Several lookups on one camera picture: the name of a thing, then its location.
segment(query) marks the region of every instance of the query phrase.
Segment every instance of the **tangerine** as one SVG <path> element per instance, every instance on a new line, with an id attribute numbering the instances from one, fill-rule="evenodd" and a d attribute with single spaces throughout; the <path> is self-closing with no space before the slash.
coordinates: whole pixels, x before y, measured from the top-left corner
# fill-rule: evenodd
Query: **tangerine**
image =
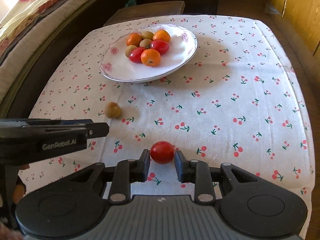
<path id="1" fill-rule="evenodd" d="M 141 41 L 142 41 L 142 38 L 139 34 L 131 33 L 127 38 L 126 44 L 127 44 L 127 46 L 135 45 L 135 46 L 139 47 L 139 44 Z"/>
<path id="2" fill-rule="evenodd" d="M 148 67 L 156 67 L 160 64 L 161 56 L 155 49 L 146 49 L 141 54 L 141 61 Z"/>
<path id="3" fill-rule="evenodd" d="M 152 40 L 162 40 L 162 41 L 166 41 L 169 42 L 171 39 L 170 34 L 167 33 L 165 30 L 159 30 L 157 31 L 154 35 Z"/>

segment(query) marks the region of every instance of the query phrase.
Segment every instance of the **white tablecloth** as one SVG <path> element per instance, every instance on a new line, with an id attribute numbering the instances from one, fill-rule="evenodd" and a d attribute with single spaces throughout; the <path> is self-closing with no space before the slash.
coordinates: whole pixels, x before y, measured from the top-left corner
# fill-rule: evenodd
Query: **white tablecloth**
<path id="1" fill-rule="evenodd" d="M 198 38 L 196 55 L 166 78 L 116 83 L 99 73 L 100 54 L 128 31 L 154 23 L 181 25 Z M 103 114 L 115 101 L 123 114 Z M 166 140 L 187 159 L 210 166 L 233 163 L 298 194 L 309 209 L 314 187 L 314 148 L 309 117 L 296 75 L 264 23 L 226 16 L 168 16 L 134 20 L 90 32 L 48 81 L 30 117 L 106 121 L 106 138 L 88 149 L 31 164 L 20 176 L 33 191 L 89 164 L 139 158 Z M 148 181 L 133 194 L 191 194 L 177 181 L 174 164 L 151 162 Z"/>

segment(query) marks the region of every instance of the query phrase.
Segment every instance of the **gray ridged panel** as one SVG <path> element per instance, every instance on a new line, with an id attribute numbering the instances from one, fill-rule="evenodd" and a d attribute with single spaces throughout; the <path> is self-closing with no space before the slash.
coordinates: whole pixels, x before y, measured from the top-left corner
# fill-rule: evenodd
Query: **gray ridged panel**
<path id="1" fill-rule="evenodd" d="M 187 195 L 138 195 L 127 205 L 112 206 L 107 214 L 95 228 L 72 240 L 253 239 L 230 229 L 214 208 L 197 205 Z M 298 236 L 286 239 L 301 240 Z"/>

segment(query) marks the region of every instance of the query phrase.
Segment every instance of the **plate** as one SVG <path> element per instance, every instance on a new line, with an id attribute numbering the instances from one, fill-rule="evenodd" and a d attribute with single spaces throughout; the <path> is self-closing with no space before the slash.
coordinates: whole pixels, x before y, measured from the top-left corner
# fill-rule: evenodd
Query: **plate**
<path id="1" fill-rule="evenodd" d="M 166 30 L 171 40 L 170 48 L 166 54 L 161 55 L 161 62 L 157 67 L 148 67 L 131 62 L 125 55 L 126 38 L 130 33 Z M 101 73 L 117 82 L 140 83 L 156 80 L 167 76 L 187 63 L 196 53 L 198 41 L 196 36 L 188 29 L 173 24 L 154 24 L 128 32 L 115 42 L 111 43 L 100 58 Z"/>

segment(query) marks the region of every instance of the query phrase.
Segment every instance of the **cherry tomato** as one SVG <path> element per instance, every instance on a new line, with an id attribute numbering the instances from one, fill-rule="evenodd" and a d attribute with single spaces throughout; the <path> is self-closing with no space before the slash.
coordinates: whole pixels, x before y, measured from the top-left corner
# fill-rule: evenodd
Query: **cherry tomato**
<path id="1" fill-rule="evenodd" d="M 169 50 L 169 43 L 162 40 L 154 40 L 150 43 L 150 48 L 157 50 L 161 55 Z"/>
<path id="2" fill-rule="evenodd" d="M 160 141 L 152 145 L 150 155 L 156 163 L 166 164 L 173 159 L 174 148 L 171 143 Z"/>
<path id="3" fill-rule="evenodd" d="M 141 62 L 141 54 L 145 50 L 144 47 L 138 47 L 131 51 L 131 54 L 129 56 L 129 60 L 132 61 L 133 63 L 142 63 Z"/>

